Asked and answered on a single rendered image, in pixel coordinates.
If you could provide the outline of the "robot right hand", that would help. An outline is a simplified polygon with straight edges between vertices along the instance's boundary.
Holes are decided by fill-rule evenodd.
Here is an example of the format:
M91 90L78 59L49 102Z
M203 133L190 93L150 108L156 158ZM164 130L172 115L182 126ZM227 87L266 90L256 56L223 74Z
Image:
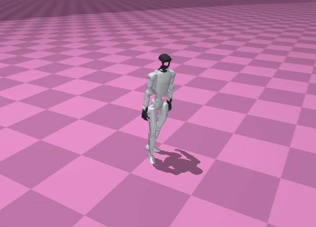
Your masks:
M142 118L144 119L144 120L147 120L147 118L148 119L150 119L149 117L148 117L148 115L147 115L147 111L148 111L148 107L146 107L146 111L145 110L143 110L142 109ZM148 120L147 120L148 121Z

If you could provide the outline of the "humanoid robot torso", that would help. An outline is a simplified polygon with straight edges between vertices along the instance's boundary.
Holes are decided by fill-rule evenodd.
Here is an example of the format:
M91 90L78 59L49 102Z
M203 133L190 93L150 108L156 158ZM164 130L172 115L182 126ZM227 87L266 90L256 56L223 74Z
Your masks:
M162 98L167 94L171 81L172 72L169 69L165 70L167 70L165 73L161 72L162 69L154 71L157 73L157 78L151 88L153 94L155 94L155 98L151 100L151 105L155 105L156 110L163 106L164 100Z

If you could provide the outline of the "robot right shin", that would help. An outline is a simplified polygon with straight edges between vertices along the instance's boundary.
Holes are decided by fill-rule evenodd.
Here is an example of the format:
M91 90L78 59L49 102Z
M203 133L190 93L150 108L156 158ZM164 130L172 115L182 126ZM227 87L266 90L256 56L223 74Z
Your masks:
M148 134L149 134L148 144L149 144L149 149L150 149L150 156L151 156L151 154L153 156L156 140L155 140L155 137L152 137L152 138L150 137L150 132Z

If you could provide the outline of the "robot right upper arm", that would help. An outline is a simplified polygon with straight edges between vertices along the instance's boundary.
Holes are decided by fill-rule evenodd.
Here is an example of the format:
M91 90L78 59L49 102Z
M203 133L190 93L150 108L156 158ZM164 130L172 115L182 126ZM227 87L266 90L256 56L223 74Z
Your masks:
M156 80L157 78L157 73L156 72L152 72L148 74L148 81L147 81L147 85L146 85L146 90L148 90L149 94L148 96L152 96L153 91L151 90L154 80Z

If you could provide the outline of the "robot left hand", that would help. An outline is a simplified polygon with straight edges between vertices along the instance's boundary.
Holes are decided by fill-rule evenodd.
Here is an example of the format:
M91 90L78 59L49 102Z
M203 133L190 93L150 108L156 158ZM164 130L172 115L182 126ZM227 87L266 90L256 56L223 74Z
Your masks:
M169 109L169 110L171 110L171 108L172 108L171 102L172 102L172 99L170 99L170 101L167 100L168 109ZM169 111L169 110L168 110L168 111Z

